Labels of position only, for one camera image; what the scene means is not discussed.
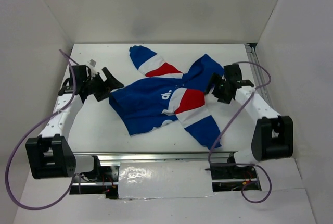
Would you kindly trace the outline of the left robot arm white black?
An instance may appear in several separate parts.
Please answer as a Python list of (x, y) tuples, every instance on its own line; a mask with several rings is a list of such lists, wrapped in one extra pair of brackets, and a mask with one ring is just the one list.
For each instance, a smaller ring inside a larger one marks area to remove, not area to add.
[(105, 80), (92, 65), (73, 65), (69, 72), (58, 92), (54, 115), (37, 137), (28, 138), (25, 148), (35, 179), (72, 177), (83, 173), (89, 181), (96, 182), (103, 175), (98, 158), (94, 155), (75, 156), (69, 145), (69, 134), (90, 95), (100, 102), (109, 98), (111, 91), (124, 85), (106, 67), (102, 69)]

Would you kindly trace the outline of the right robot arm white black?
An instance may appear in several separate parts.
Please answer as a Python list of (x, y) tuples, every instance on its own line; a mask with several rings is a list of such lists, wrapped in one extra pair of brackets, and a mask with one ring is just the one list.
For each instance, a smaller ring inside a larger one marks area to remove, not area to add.
[(242, 77), (240, 63), (224, 66), (223, 75), (214, 73), (205, 93), (212, 93), (218, 102), (238, 102), (241, 107), (227, 123), (229, 128), (237, 116), (245, 110), (255, 123), (248, 148), (232, 153), (225, 166), (232, 178), (239, 178), (246, 166), (293, 155), (293, 121), (275, 111), (257, 92), (258, 87)]

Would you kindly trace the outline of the blue white red jacket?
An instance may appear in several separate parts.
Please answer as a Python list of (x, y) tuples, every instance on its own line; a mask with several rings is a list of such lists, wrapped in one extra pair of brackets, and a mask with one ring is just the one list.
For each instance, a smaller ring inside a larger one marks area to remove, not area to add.
[(142, 45), (129, 49), (135, 68), (145, 77), (111, 93), (110, 106), (122, 119), (130, 136), (148, 133), (179, 121), (201, 146), (221, 147), (220, 130), (205, 102), (205, 89), (223, 67), (205, 54), (187, 73), (167, 63)]

